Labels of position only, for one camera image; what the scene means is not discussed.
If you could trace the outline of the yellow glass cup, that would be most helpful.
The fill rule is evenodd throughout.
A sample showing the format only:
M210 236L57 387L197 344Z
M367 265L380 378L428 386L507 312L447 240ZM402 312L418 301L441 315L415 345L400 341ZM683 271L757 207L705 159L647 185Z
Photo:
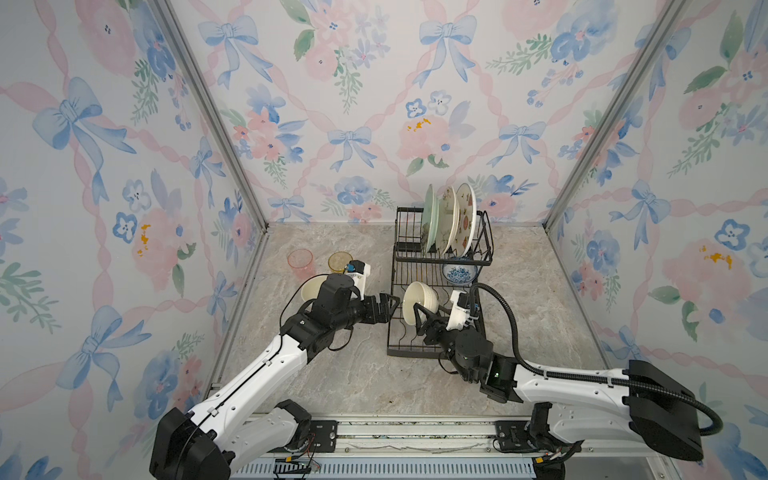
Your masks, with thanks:
M353 256L346 251L334 252L327 261L328 268L332 273L344 274Z

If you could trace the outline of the pink glass cup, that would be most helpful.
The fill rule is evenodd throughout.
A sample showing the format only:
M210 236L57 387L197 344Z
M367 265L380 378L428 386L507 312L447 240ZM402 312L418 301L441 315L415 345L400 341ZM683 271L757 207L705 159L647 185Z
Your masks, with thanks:
M299 248L287 256L287 263L299 282L304 282L315 275L313 253L306 248Z

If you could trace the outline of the white blue floral bowl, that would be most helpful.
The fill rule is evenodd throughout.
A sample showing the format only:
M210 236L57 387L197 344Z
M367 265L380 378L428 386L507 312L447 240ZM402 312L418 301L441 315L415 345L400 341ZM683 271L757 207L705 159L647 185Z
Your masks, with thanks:
M465 258L454 257L442 266L442 276L451 285L471 285L479 276L481 267Z

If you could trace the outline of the cream ribbed bowl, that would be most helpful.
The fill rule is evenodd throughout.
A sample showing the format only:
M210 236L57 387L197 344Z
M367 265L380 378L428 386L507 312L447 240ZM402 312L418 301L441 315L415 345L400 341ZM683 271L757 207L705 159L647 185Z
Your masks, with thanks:
M422 282L412 282L406 289L402 303L404 322L409 326L416 325L415 305L421 305L431 313L439 310L437 293L429 285Z

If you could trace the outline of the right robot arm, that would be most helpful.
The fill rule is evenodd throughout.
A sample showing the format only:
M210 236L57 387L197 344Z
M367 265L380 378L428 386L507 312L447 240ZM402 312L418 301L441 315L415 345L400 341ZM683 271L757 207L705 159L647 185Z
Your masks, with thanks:
M495 352L474 328L450 329L448 318L420 304L411 310L418 335L440 346L464 381L493 401L532 405L526 433L538 450L618 440L642 442L678 460L703 459L695 395L651 363L632 360L625 369L598 371L524 366Z

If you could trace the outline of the black wire dish rack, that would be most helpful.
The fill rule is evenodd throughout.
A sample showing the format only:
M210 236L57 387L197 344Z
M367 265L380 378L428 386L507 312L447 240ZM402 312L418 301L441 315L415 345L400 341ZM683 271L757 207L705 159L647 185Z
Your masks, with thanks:
M435 248L428 253L421 251L420 225L423 209L421 207L399 207L396 210L395 234L392 249L391 294L404 297L407 287L415 281L425 283L435 290L440 307L450 309L450 296L453 290L467 291L479 280L482 270L493 260L494 241L488 214L477 212L477 230L469 252L460 258L472 261L481 267L478 278L467 286L448 283L442 276L442 266L456 257L449 252L439 254ZM404 322L402 309L398 308L389 327L386 353L401 358L436 359L439 347L427 346L417 334L415 326Z

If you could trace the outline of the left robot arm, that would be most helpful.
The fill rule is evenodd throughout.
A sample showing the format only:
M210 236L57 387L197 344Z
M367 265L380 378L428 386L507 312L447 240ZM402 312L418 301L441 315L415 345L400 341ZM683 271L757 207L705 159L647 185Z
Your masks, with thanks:
M387 324L400 304L386 293L367 295L360 276L331 274L314 299L282 325L265 350L234 379L188 412L174 408L160 420L149 472L156 479L228 479L275 449L310 443L312 416L284 400L259 419L255 409L283 383L330 348L337 332Z

